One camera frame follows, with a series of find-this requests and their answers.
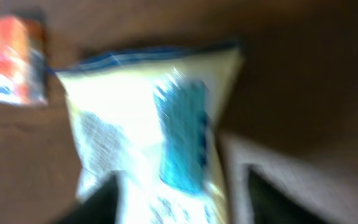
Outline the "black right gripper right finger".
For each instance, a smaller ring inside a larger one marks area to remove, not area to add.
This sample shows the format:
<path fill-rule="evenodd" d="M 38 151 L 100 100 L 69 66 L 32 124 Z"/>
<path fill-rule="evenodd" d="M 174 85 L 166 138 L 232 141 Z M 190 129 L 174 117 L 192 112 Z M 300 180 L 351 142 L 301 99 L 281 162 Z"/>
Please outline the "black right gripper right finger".
<path fill-rule="evenodd" d="M 281 193 L 253 167 L 247 188 L 256 224 L 325 224 L 325 221 Z"/>

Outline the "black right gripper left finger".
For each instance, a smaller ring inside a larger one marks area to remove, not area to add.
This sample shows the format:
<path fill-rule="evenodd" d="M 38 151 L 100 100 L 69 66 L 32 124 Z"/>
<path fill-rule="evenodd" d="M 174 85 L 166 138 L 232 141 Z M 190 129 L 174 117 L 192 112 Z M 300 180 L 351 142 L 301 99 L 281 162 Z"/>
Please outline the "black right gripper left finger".
<path fill-rule="evenodd" d="M 119 182 L 114 174 L 84 203 L 56 219 L 54 224 L 115 224 Z"/>

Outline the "yellow snack bag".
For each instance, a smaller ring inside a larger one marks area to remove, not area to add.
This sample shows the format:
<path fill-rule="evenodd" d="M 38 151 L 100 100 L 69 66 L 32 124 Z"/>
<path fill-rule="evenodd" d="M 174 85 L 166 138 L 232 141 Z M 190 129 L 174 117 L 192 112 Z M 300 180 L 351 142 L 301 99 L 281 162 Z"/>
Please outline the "yellow snack bag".
<path fill-rule="evenodd" d="M 227 41 L 109 52 L 55 70 L 81 162 L 79 205 L 116 174 L 115 223 L 227 223 L 214 126 L 243 61 Z"/>

